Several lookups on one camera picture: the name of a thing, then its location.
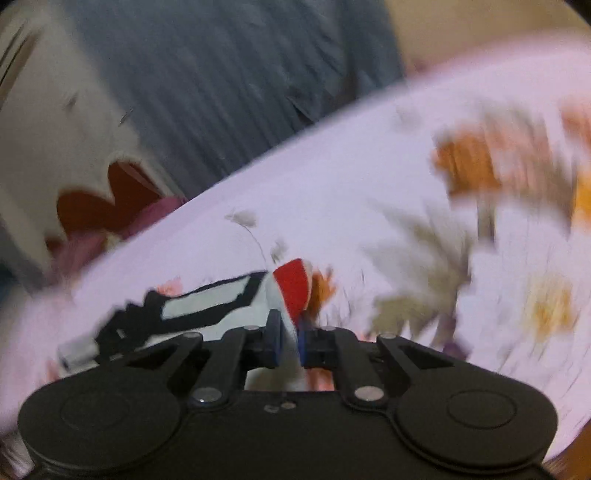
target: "beige wall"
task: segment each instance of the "beige wall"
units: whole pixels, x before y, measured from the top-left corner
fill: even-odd
[[[384,0],[409,71],[539,31],[589,26],[563,0]]]

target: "circular pad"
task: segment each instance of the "circular pad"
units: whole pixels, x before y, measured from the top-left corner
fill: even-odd
[[[507,470],[545,453],[556,432],[553,405],[540,392],[493,373],[424,371],[401,397],[399,432],[451,468]]]
[[[154,372],[96,369],[35,392],[22,406],[18,427],[43,462],[102,473],[136,463],[163,445],[180,413]]]

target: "blue cloth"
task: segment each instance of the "blue cloth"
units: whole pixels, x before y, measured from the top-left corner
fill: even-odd
[[[63,0],[143,144],[195,196],[402,78],[381,0]]]

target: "yellow flower print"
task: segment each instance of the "yellow flower print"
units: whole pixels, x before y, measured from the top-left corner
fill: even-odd
[[[572,305],[572,291],[572,283],[557,274],[546,274],[530,281],[524,320],[537,342],[574,329],[579,314]]]

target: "pink fabric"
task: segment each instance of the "pink fabric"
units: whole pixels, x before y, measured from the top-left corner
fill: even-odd
[[[59,283],[71,277],[105,251],[106,232],[74,233],[56,253],[51,266],[50,282]]]
[[[172,213],[181,205],[187,202],[186,199],[180,197],[166,197],[143,209],[139,215],[126,229],[120,232],[120,236],[123,240],[137,235],[138,233],[146,230],[162,218],[166,217],[169,213]]]
[[[127,240],[146,230],[169,213],[186,203],[180,197],[166,197],[143,209],[135,220],[118,235]],[[105,252],[107,233],[100,231],[78,232],[70,236],[60,247],[53,262],[50,281],[59,283],[61,279],[71,277]]]

